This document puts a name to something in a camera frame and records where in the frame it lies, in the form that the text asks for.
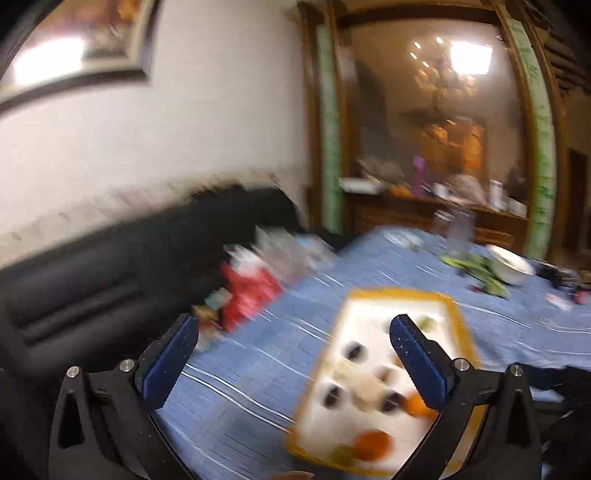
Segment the green round fruit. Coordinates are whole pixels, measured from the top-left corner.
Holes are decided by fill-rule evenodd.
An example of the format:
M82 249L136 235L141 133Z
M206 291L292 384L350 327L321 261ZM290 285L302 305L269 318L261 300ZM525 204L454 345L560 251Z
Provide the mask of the green round fruit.
M329 461L342 469L353 467L356 464L355 449L346 444L339 444L329 455Z

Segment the dark red plum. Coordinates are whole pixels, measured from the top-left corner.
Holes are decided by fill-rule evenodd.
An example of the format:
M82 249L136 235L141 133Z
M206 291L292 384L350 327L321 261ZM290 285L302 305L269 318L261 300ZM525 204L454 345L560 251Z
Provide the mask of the dark red plum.
M403 408L406 397L397 391L387 391L382 402L380 411L384 414L391 414L392 412Z

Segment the white bowl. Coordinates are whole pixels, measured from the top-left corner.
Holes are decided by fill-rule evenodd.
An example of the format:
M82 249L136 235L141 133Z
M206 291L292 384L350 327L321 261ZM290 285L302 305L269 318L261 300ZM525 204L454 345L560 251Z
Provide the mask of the white bowl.
M503 282L520 286L535 275L535 269L521 256L497 245L487 245L491 267Z

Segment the red plastic bag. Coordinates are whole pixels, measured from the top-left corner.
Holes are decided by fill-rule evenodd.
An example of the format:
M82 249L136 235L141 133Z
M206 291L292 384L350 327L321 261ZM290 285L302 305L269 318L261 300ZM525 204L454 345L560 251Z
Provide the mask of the red plastic bag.
M264 267L240 273L228 263L221 264L221 273L228 285L230 298L221 308L221 326L226 331L238 327L246 319L259 313L259 310L283 291L280 283Z

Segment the framed picture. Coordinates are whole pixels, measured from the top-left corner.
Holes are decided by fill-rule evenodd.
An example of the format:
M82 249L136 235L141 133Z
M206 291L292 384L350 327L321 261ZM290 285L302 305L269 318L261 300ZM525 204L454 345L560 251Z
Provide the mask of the framed picture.
M1 111L72 88L147 79L159 7L35 2L1 42Z

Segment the green leaves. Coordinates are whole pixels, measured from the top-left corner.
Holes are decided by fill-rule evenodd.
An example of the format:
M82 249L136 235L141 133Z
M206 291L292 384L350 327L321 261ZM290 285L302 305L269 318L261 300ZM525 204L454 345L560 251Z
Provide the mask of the green leaves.
M492 262L489 258L468 253L464 258L455 258L448 255L440 255L439 259L449 267L457 270L460 275L470 275L479 282L478 291L488 295L507 298L509 292L504 283L492 270Z

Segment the green grape fruit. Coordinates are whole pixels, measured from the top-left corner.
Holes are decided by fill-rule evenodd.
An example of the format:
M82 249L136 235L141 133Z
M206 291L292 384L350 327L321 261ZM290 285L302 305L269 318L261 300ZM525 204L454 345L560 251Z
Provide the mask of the green grape fruit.
M416 321L416 324L419 327L419 329L424 333L431 332L438 327L438 322L429 316L423 316L419 318Z

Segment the black sofa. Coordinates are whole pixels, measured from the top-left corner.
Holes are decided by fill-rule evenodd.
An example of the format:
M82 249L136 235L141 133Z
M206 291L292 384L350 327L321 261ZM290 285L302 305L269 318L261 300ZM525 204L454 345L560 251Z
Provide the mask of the black sofa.
M98 230L1 272L1 435L38 476L47 470L66 370L109 370L139 355L221 287L228 246L260 227L301 232L280 189L231 187Z

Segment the purple thermos bottle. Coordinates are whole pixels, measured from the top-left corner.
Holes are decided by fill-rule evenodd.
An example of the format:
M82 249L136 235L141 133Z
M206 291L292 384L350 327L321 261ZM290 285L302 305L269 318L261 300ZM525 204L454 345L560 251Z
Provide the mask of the purple thermos bottle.
M414 177L413 192L416 197L424 197L424 183L426 178L426 161L420 155L415 155L413 159Z

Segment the glass pitcher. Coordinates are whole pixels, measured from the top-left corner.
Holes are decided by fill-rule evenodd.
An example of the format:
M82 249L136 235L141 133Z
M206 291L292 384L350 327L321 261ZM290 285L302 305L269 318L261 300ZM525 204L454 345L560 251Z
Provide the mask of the glass pitcher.
M451 210L438 210L433 224L437 254L464 258L471 248L474 223L475 214L468 208L456 206Z

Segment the yellow foam tray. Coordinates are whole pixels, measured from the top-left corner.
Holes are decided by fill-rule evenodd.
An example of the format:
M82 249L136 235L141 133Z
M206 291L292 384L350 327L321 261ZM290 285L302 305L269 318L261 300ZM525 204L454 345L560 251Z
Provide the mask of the yellow foam tray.
M287 452L305 462L362 476L391 478L398 472L427 434L433 421L415 418L405 408L391 414L375 410L363 412L353 405L346 380L353 367L373 371L391 367L387 391L406 398L417 392L414 383L391 345L389 327L399 314L415 323L429 316L438 327L424 333L435 340L452 359L463 357L473 366L480 364L477 349L457 304L451 297L432 291L394 287L353 289L342 302L332 323L332 334L318 357L314 373L295 411L294 427L287 435ZM342 356L346 345L359 342L368 349L363 363L349 362ZM329 461L335 446L353 441L370 430L387 432L394 441L391 452L376 462L356 459L350 468L339 468Z

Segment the large orange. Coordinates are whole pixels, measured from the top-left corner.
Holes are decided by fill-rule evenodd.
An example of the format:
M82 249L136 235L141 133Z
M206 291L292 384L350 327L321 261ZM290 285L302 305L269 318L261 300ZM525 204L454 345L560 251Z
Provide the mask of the large orange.
M356 436L353 454L363 462L376 462L387 456L394 446L391 436L382 430L370 430Z

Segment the dark purple plum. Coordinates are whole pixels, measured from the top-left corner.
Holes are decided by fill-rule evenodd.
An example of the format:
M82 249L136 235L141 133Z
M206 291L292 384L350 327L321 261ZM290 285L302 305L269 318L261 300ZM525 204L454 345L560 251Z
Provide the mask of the dark purple plum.
M359 342L352 342L346 345L344 353L342 353L342 356L352 363L363 363L367 360L368 355L367 347Z

